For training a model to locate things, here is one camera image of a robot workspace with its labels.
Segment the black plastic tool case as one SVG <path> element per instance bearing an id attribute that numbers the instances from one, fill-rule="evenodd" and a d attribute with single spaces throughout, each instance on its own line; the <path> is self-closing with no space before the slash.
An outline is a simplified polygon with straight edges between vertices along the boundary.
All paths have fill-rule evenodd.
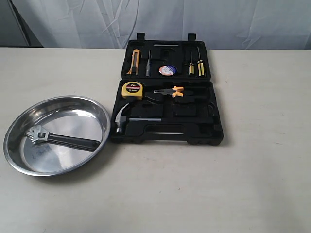
<path id="1" fill-rule="evenodd" d="M 198 51 L 204 62 L 205 76 L 198 74 Z M 140 50 L 138 75 L 129 75 L 132 53 Z M 151 51 L 150 77 L 146 77 L 148 53 Z M 194 74 L 189 75 L 190 51 L 194 63 Z M 163 65 L 176 67 L 172 76 L 159 73 Z M 124 99 L 121 96 L 122 86 L 126 82 L 139 82 L 143 85 L 143 99 L 135 97 Z M 205 87 L 206 90 L 193 96 L 175 97 L 154 93 L 154 90 L 173 88 L 174 86 Z M 117 133 L 115 117 L 125 105 L 129 106 L 122 115 L 128 118 L 182 118 L 213 117 L 215 124 L 206 123 L 164 123 L 164 122 L 126 122 L 122 133 Z M 121 81 L 115 99 L 111 118 L 110 139 L 115 143 L 141 143 L 145 141 L 185 141 L 189 144 L 207 144 L 216 146 L 223 140 L 224 133 L 216 96 L 211 82 L 207 49 L 196 35 L 190 33 L 187 40 L 148 40 L 144 33 L 137 33 L 136 39 L 128 42 L 121 70 Z"/>

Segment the adjustable wrench black handle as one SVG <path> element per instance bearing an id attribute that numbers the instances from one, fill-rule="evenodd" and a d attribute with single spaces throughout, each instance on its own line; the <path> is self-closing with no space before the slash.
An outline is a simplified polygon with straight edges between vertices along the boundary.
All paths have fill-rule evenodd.
<path id="1" fill-rule="evenodd" d="M 92 139 L 54 134 L 41 125 L 32 126 L 25 132 L 25 136 L 35 145 L 49 143 L 90 152 L 94 152 L 101 143 Z"/>

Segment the steel claw hammer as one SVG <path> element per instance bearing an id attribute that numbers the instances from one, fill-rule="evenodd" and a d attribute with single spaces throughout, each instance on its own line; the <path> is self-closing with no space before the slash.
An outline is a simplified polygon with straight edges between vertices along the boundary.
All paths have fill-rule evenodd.
<path id="1" fill-rule="evenodd" d="M 215 124 L 216 120 L 213 117 L 199 118 L 199 117 L 182 117 L 182 118 L 128 118 L 122 115 L 123 111 L 129 106 L 125 104 L 117 113 L 115 117 L 115 123 L 117 125 L 116 132 L 122 133 L 123 127 L 126 122 L 138 122 L 138 121 L 149 121 L 149 122 L 164 122 L 164 123 L 199 123 L 199 124 Z"/>

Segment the yellow tape measure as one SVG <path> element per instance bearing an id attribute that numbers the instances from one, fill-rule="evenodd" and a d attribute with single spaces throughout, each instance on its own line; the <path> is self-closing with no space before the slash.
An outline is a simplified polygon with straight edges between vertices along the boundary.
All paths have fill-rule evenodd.
<path id="1" fill-rule="evenodd" d="M 128 97 L 135 97 L 138 100 L 143 99 L 143 85 L 139 82 L 126 82 L 122 86 L 121 96 L 126 99 Z"/>

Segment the clear tester screwdriver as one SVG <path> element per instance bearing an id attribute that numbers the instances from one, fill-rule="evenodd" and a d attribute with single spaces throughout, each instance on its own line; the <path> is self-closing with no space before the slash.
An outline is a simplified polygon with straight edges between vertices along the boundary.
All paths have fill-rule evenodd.
<path id="1" fill-rule="evenodd" d="M 146 77 L 150 77 L 150 69 L 151 69 L 151 51 L 148 53 L 148 60 L 146 64 Z"/>

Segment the electrical tape roll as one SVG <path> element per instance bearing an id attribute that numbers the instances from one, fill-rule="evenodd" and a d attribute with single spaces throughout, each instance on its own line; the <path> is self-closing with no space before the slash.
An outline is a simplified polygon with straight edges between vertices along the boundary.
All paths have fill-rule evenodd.
<path id="1" fill-rule="evenodd" d="M 164 76 L 172 76 L 176 73 L 176 67 L 172 65 L 163 65 L 159 68 L 159 73 Z"/>

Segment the yellow black screwdriver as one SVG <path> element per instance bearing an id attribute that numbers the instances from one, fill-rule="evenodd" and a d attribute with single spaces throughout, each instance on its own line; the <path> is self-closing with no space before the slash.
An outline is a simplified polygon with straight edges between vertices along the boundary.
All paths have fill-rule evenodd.
<path id="1" fill-rule="evenodd" d="M 201 76 L 205 76 L 205 68 L 204 68 L 204 62 L 201 59 L 199 47 L 197 47 L 197 51 L 198 51 L 198 61 L 197 61 L 198 74 L 199 74 L 199 77 L 201 77 Z"/>
<path id="2" fill-rule="evenodd" d="M 194 74 L 194 63 L 192 59 L 192 51 L 190 51 L 189 75 Z"/>

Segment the yellow utility knife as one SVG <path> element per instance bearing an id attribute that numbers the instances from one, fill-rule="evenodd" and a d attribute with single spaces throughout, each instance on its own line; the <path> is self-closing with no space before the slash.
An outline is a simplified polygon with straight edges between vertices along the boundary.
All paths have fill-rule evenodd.
<path id="1" fill-rule="evenodd" d="M 132 53 L 131 67 L 127 72 L 127 74 L 138 75 L 139 60 L 140 60 L 140 50 L 134 49 Z"/>

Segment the white backdrop curtain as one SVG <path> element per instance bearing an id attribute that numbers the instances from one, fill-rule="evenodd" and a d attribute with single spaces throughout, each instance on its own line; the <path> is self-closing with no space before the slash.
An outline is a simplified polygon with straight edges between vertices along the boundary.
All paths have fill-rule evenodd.
<path id="1" fill-rule="evenodd" d="M 123 49 L 195 33 L 210 49 L 308 50 L 308 0 L 16 0 L 42 46 Z"/>

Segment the orange handled pliers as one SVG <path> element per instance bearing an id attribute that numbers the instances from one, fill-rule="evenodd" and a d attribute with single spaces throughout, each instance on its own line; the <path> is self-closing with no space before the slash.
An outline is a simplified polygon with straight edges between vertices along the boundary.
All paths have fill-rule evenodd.
<path id="1" fill-rule="evenodd" d="M 172 98 L 175 97 L 186 97 L 186 96 L 193 96 L 195 94 L 201 93 L 205 91 L 205 87 L 197 87 L 197 86 L 174 86 L 173 88 L 165 88 L 165 89 L 159 89 L 154 90 L 154 93 L 156 94 L 162 94 L 162 95 L 169 95 Z"/>

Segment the dark vertical post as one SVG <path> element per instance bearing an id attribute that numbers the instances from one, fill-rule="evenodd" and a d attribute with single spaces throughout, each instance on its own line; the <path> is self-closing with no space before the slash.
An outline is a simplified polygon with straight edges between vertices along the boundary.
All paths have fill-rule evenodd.
<path id="1" fill-rule="evenodd" d="M 26 21 L 18 12 L 17 8 L 13 4 L 11 0 L 8 0 L 8 4 L 10 5 L 11 9 L 13 10 L 14 17 L 17 21 L 17 25 L 21 31 L 21 34 L 25 40 L 25 45 L 14 46 L 14 47 L 31 47 L 31 48 L 42 48 L 42 44 L 39 42 L 33 31 L 30 29 Z"/>

